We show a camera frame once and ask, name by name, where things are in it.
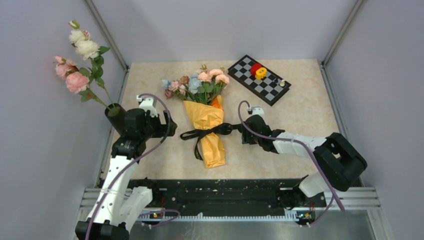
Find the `black ribbon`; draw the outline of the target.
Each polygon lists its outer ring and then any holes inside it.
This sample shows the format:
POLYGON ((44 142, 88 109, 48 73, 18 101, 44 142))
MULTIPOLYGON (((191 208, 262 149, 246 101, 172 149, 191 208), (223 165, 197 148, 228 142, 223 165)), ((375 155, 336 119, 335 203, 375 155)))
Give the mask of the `black ribbon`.
POLYGON ((230 124, 230 123, 222 123, 218 126, 215 126, 211 129, 194 129, 187 132, 182 133, 179 137, 181 140, 186 141, 190 139, 196 139, 196 144, 194 147, 194 155, 195 158, 202 161, 203 158, 200 154, 198 143, 203 139, 205 136, 209 134, 218 134, 218 135, 229 135, 232 133, 232 131, 237 130, 240 133, 242 132, 242 124, 230 124))

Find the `orange paper flower bouquet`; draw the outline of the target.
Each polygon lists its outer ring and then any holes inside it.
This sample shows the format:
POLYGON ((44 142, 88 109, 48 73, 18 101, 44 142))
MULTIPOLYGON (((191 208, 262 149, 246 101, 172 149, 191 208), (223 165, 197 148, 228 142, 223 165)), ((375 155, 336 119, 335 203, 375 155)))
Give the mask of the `orange paper flower bouquet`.
MULTIPOLYGON (((161 81, 167 99, 183 101, 192 130, 208 130, 224 123, 222 92, 229 83, 230 78, 224 68, 209 69, 204 64, 191 76, 161 81)), ((217 133, 208 134, 197 144, 206 168, 220 167, 226 163, 226 150, 220 136, 217 133)))

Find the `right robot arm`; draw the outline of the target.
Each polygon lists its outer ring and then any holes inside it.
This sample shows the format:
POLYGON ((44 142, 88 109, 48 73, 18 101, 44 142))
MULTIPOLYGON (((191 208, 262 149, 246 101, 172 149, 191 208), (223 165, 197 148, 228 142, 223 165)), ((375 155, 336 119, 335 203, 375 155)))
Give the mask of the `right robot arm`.
POLYGON ((293 192, 293 200, 299 206, 307 206, 322 192, 346 192, 368 167, 362 155, 338 132, 312 137, 272 130, 258 114, 243 121, 240 132, 243 144, 257 144, 266 152, 312 160, 317 172, 304 177, 293 192))

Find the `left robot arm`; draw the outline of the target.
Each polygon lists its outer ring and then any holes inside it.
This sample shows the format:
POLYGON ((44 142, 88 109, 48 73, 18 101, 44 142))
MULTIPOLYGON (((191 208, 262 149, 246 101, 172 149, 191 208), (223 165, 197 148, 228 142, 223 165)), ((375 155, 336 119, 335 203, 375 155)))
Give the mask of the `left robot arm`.
POLYGON ((112 146, 109 169, 99 196, 86 220, 78 221, 75 234, 79 240, 128 240, 139 214, 160 202, 160 193, 151 187, 136 187, 125 196, 130 178, 141 158, 158 148, 146 149, 146 142, 159 138, 163 143, 175 134, 176 123, 164 110, 165 123, 153 107, 133 108, 125 113, 120 137, 112 146))

